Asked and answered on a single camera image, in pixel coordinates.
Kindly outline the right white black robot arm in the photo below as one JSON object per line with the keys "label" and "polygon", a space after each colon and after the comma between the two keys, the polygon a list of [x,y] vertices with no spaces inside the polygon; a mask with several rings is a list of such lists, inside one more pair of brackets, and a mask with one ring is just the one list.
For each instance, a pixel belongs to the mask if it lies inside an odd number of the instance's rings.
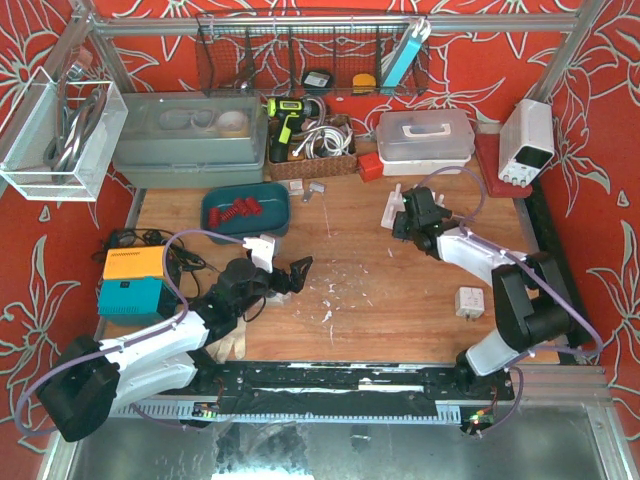
{"label": "right white black robot arm", "polygon": [[462,393],[481,388],[524,354],[576,329],[577,311],[549,253],[513,252],[472,233],[436,203],[427,187],[401,192],[399,204],[391,227],[394,238],[461,268],[493,291],[495,328],[456,357]]}

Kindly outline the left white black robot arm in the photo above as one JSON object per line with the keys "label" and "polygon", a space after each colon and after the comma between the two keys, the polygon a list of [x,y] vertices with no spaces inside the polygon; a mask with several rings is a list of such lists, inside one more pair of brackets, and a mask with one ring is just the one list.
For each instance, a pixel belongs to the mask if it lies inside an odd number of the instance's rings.
{"label": "left white black robot arm", "polygon": [[119,338],[76,337],[36,396],[65,441],[82,440],[118,408],[187,386],[206,346],[227,337],[270,295],[299,293],[312,263],[307,256],[286,270],[266,270],[236,258],[207,294],[165,321]]}

